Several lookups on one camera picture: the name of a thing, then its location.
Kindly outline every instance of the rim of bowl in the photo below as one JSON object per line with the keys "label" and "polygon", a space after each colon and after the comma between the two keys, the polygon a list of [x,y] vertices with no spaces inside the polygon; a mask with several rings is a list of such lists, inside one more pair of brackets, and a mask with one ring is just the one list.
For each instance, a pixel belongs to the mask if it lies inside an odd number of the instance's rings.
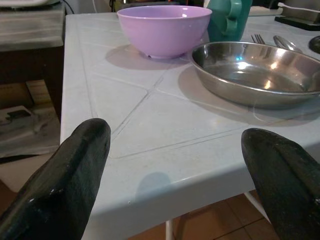
{"label": "rim of bowl", "polygon": [[[294,92],[294,91],[274,91],[274,90],[267,90],[267,89],[262,89],[262,88],[256,88],[256,87],[252,87],[252,86],[247,86],[247,85],[243,85],[243,84],[239,84],[233,81],[229,81],[228,79],[225,78],[221,78],[219,76],[213,75],[210,72],[207,72],[206,70],[204,70],[198,63],[196,63],[196,61],[193,58],[193,53],[194,51],[198,50],[199,48],[202,48],[205,45],[213,45],[213,44],[250,44],[250,45],[261,45],[264,47],[268,47],[268,48],[274,48],[274,49],[284,49],[284,48],[280,48],[280,47],[276,47],[276,46],[271,46],[271,45],[266,45],[266,44],[258,44],[258,43],[254,43],[254,42],[245,42],[245,41],[216,41],[216,42],[207,42],[201,45],[198,45],[196,47],[194,47],[189,53],[188,53],[188,58],[191,61],[192,65],[194,67],[196,67],[198,70],[200,70],[201,72],[204,72],[206,74],[210,74],[212,76],[214,76],[215,78],[217,78],[219,81],[221,82],[225,82],[227,84],[231,84],[234,86],[238,86],[238,87],[242,87],[242,88],[246,88],[246,89],[251,89],[251,90],[255,90],[255,91],[259,91],[259,92],[265,92],[265,93],[270,93],[270,94],[277,94],[277,95],[289,95],[289,96],[307,96],[307,95],[320,95],[320,90],[317,91],[307,91],[307,92]],[[297,51],[293,51],[293,50],[288,50],[288,49],[284,49],[286,51],[289,52],[294,52],[295,54],[299,54],[299,55],[303,55],[304,58],[308,58],[311,59],[312,61],[318,62],[318,64],[320,65],[320,60],[305,55],[303,53],[297,52]]]}
{"label": "rim of bowl", "polygon": [[[190,16],[190,17],[182,17],[182,16],[177,16],[177,17],[144,17],[144,16],[128,16],[125,14],[122,14],[124,11],[129,11],[128,9],[133,9],[133,8],[191,8],[191,9],[204,9],[205,14],[201,16]],[[187,6],[187,5],[153,5],[153,6],[135,6],[135,7],[128,7],[119,10],[116,13],[118,16],[124,17],[124,18],[129,18],[129,19],[147,19],[147,20],[172,20],[172,19],[197,19],[197,18],[203,18],[205,16],[211,15],[212,11],[206,7],[202,6]]]}

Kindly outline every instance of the plastic bowl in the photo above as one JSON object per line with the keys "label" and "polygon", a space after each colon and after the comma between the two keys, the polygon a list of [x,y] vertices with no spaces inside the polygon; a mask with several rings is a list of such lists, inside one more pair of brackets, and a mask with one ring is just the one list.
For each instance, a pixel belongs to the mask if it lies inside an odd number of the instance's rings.
{"label": "plastic bowl", "polygon": [[156,5],[125,8],[117,15],[138,50],[151,58],[171,59],[200,44],[211,13],[197,6]]}

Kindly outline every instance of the teal pitcher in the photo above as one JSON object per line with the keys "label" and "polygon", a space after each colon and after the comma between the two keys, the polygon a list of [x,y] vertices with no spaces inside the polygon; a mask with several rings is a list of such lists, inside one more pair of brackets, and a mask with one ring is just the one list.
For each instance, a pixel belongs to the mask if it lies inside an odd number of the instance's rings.
{"label": "teal pitcher", "polygon": [[210,0],[208,25],[210,42],[240,41],[253,0]]}

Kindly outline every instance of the stainless steel plate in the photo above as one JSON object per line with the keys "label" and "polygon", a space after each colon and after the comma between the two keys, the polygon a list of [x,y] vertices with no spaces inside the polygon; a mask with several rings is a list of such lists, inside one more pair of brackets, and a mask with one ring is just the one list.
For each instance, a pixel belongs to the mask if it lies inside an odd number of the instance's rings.
{"label": "stainless steel plate", "polygon": [[320,61],[256,43],[211,42],[196,47],[190,60],[212,93],[258,108],[284,109],[320,94]]}

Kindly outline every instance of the fork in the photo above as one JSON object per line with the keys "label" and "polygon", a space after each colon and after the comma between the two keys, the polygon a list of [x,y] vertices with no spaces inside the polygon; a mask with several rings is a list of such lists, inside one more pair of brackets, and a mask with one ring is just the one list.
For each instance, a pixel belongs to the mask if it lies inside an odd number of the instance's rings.
{"label": "fork", "polygon": [[251,38],[255,44],[266,44],[260,34],[251,35]]}

